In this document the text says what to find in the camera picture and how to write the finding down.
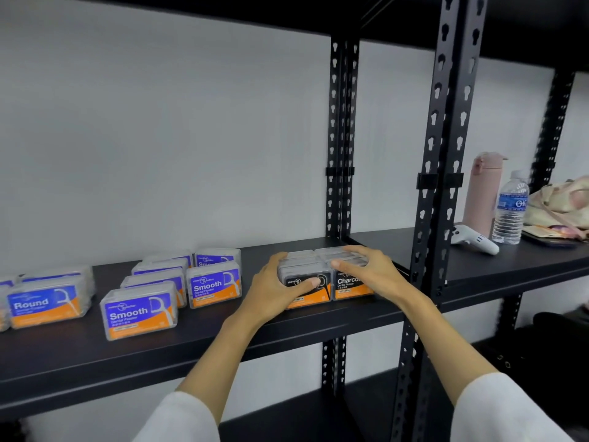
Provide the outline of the person's left hand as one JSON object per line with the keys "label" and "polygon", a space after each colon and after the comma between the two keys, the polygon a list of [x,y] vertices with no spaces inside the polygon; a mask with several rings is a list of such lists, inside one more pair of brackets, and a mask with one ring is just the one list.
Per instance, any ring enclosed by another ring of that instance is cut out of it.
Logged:
{"label": "person's left hand", "polygon": [[282,291],[284,284],[280,282],[277,275],[279,262],[286,255],[286,252],[274,254],[260,272],[254,276],[251,287],[236,312],[243,329],[257,331],[292,303],[292,301],[284,300]]}

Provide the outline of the group of blue-label floss packs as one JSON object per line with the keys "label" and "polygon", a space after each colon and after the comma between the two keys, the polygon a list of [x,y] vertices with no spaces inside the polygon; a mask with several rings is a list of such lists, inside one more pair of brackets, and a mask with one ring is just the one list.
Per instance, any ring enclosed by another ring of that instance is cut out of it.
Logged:
{"label": "group of blue-label floss packs", "polygon": [[[91,266],[0,276],[0,331],[82,318],[98,292]],[[179,311],[241,296],[241,250],[150,256],[99,301],[108,341],[174,328]]]}

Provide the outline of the person's right hand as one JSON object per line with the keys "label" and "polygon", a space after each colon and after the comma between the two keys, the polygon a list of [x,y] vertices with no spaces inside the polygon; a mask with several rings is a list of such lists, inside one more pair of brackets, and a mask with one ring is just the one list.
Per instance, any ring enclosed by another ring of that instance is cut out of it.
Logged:
{"label": "person's right hand", "polygon": [[403,296],[410,290],[410,284],[394,266],[389,256],[380,250],[360,245],[346,246],[345,250],[356,252],[368,259],[368,274],[355,276],[381,297],[396,306],[402,304]]}

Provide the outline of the black bag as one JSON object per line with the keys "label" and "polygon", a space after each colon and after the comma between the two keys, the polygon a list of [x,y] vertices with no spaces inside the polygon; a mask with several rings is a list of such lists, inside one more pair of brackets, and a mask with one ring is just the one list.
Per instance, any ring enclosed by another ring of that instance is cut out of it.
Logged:
{"label": "black bag", "polygon": [[589,308],[540,312],[531,325],[474,346],[564,430],[589,440]]}

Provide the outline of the person's right forearm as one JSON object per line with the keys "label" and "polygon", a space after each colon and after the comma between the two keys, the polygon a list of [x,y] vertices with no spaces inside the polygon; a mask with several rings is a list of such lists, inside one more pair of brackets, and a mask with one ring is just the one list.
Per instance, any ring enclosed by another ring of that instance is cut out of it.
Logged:
{"label": "person's right forearm", "polygon": [[451,442],[574,442],[411,285],[392,300],[416,330],[453,404]]}

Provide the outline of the person's left forearm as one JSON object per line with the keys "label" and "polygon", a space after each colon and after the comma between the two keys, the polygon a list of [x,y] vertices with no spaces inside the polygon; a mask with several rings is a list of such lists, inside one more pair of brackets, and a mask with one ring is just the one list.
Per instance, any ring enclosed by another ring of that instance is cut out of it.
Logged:
{"label": "person's left forearm", "polygon": [[228,318],[176,390],[158,404],[132,442],[220,442],[218,426],[240,361],[259,321]]}

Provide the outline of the clear plastic water bottle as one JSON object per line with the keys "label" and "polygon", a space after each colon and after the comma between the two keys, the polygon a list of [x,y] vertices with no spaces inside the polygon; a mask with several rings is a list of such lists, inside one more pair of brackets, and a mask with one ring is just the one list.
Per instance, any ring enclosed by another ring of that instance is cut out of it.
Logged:
{"label": "clear plastic water bottle", "polygon": [[491,240],[502,245],[518,245],[529,197],[528,172],[514,170],[498,192]]}

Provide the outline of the beige fabric bag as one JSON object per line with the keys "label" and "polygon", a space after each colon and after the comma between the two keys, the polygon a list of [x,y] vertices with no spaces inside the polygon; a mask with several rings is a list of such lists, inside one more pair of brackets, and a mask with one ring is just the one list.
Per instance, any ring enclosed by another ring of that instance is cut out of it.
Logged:
{"label": "beige fabric bag", "polygon": [[589,239],[589,176],[549,184],[527,200],[524,224],[563,226],[578,239]]}

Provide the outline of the pink insulated bottle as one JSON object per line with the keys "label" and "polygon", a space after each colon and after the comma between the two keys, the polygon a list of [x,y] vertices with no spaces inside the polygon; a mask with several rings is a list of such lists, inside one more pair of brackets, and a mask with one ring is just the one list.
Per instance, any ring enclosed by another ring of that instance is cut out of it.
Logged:
{"label": "pink insulated bottle", "polygon": [[462,224],[484,237],[490,237],[495,206],[507,157],[482,152],[474,159],[468,183]]}

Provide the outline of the black metal shelving rack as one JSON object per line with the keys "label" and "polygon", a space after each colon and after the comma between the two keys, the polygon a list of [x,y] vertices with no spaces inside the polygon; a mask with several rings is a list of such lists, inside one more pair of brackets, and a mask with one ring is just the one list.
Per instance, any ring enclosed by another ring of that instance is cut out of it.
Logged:
{"label": "black metal shelving rack", "polygon": [[[451,250],[451,230],[464,176],[462,161],[487,9],[488,0],[441,0],[408,279],[436,306],[457,301],[459,293],[466,299],[497,294],[503,299],[495,334],[499,338],[515,329],[519,305],[531,281],[523,282],[523,275],[510,274],[505,286],[493,281],[475,293],[468,293],[466,286],[446,285],[448,269],[466,261],[466,257],[452,259],[457,251]],[[528,49],[525,40],[529,39],[533,62],[555,69],[531,166],[533,190],[547,184],[554,168],[552,157],[561,133],[557,127],[563,125],[575,74],[589,71],[589,51],[573,50],[582,38],[589,38],[589,32],[565,28],[563,32],[539,33],[537,39],[534,33],[523,32],[516,33],[515,44],[507,46],[507,51],[523,57]],[[431,352],[426,352],[408,318],[403,332],[389,440],[421,442],[433,379],[432,356],[426,357]]]}
{"label": "black metal shelving rack", "polygon": [[[286,4],[270,0],[81,0],[105,6],[129,7],[195,18],[211,18],[233,23],[293,30],[298,33],[338,36],[358,32],[355,17],[348,14],[349,3],[329,7],[333,0],[294,0],[293,11]],[[207,305],[196,312],[180,313],[180,325],[163,336],[134,337],[110,343],[98,324],[98,300],[84,322],[62,321],[48,328],[16,334],[0,340],[0,349],[10,349],[16,361],[0,355],[0,421],[12,421],[70,405],[126,393],[145,386],[179,378],[191,362],[203,355],[213,341],[213,331],[237,310],[241,299]],[[313,426],[343,431],[349,428],[357,440],[361,428],[345,397],[345,375],[335,379],[331,369],[344,368],[344,347],[348,335],[357,331],[401,322],[402,312],[383,299],[357,297],[343,302],[332,300],[304,308],[294,308],[261,328],[246,349],[245,360],[275,355],[321,342],[321,393],[311,398],[289,399],[271,405],[270,411],[295,410],[294,403],[312,404],[321,417]]]}

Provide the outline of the dark flat phone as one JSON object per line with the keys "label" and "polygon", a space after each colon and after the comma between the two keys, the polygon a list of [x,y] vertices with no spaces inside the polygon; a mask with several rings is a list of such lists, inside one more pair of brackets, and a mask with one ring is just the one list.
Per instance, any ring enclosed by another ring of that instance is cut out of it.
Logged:
{"label": "dark flat phone", "polygon": [[556,237],[538,237],[528,233],[527,231],[522,231],[521,238],[527,242],[533,243],[534,245],[559,249],[573,249],[582,245],[582,242],[578,240]]}

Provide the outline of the white handheld controller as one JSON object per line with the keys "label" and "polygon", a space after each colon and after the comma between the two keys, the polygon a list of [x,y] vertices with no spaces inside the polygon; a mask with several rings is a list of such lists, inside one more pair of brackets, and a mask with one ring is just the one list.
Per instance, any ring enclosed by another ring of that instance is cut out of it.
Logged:
{"label": "white handheld controller", "polygon": [[468,246],[475,251],[489,254],[491,256],[495,256],[499,253],[499,247],[497,244],[464,224],[456,224],[453,226],[451,245]]}

